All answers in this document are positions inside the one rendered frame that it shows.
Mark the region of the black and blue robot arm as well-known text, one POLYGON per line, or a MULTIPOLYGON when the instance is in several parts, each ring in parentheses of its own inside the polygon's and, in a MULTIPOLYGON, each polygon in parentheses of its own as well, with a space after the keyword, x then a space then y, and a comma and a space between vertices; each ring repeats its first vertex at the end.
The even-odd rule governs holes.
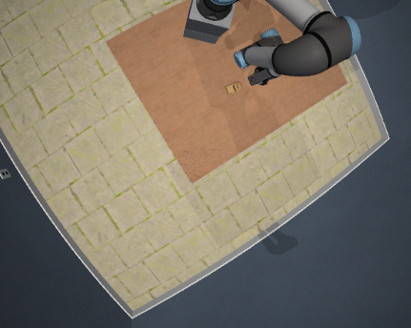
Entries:
MULTIPOLYGON (((196 0, 196 6, 204 18, 218 21, 231 12, 237 1, 240 0, 196 0)), ((256 43, 235 52, 234 59, 241 69, 253 64, 269 69, 273 76, 311 76, 359 51, 360 29, 351 17, 337 18, 307 0, 265 1, 294 24, 302 36, 284 44, 276 29, 267 30, 256 43)), ((273 77, 267 69, 248 76, 251 86, 273 77)))

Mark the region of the tan shallow rectangular tray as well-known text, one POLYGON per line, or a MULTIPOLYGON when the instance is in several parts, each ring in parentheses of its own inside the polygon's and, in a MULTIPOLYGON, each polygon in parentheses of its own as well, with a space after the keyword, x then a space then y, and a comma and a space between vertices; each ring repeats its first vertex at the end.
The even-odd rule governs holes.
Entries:
MULTIPOLYGON (((235 85, 235 84, 233 84, 233 85, 235 85)), ((233 93, 233 92, 237 92, 237 91, 234 90, 233 85, 230 85, 230 86, 225 87, 226 92, 227 92, 228 94, 233 93)))

